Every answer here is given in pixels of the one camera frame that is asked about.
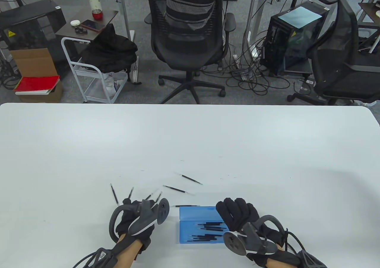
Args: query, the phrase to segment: red book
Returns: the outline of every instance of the red book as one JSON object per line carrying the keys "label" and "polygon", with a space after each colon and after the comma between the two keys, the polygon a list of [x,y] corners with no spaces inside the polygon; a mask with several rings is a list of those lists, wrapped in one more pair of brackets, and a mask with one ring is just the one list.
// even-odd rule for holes
{"label": "red book", "polygon": [[52,90],[58,83],[59,76],[23,77],[15,92]]}

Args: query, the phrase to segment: screwdriver set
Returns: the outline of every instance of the screwdriver set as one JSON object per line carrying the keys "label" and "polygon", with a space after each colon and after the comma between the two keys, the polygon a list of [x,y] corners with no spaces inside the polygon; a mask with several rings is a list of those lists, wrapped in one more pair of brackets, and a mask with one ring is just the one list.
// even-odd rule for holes
{"label": "screwdriver set", "polygon": [[179,243],[223,243],[228,231],[215,207],[179,208]]}

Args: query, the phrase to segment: light blue paper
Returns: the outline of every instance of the light blue paper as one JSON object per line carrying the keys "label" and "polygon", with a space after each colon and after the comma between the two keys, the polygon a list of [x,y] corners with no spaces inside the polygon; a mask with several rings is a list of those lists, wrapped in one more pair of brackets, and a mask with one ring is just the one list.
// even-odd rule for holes
{"label": "light blue paper", "polygon": [[321,17],[321,15],[316,14],[304,7],[298,7],[294,10],[291,10],[289,13],[279,16],[278,18],[284,22],[287,22],[293,27],[296,27],[297,29],[300,29]]}

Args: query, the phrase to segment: smartphone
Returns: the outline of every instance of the smartphone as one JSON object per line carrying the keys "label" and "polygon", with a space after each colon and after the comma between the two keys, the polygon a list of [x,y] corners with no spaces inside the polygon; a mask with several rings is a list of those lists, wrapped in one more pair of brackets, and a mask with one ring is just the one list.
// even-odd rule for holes
{"label": "smartphone", "polygon": [[99,23],[91,21],[91,20],[85,20],[80,25],[86,29],[90,29],[90,30],[95,31],[95,32],[100,32],[102,29],[104,29],[106,27],[105,25],[99,24]]}

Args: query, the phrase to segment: blue box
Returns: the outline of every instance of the blue box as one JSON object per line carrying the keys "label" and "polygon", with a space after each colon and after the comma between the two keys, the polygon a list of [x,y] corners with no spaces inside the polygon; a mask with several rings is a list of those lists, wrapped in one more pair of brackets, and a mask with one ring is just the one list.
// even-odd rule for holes
{"label": "blue box", "polygon": [[[221,222],[223,231],[205,230],[204,223]],[[215,207],[180,207],[179,208],[179,243],[223,243],[223,234],[228,231],[226,224],[221,219]],[[193,241],[199,238],[194,235],[216,234],[216,240]]]}

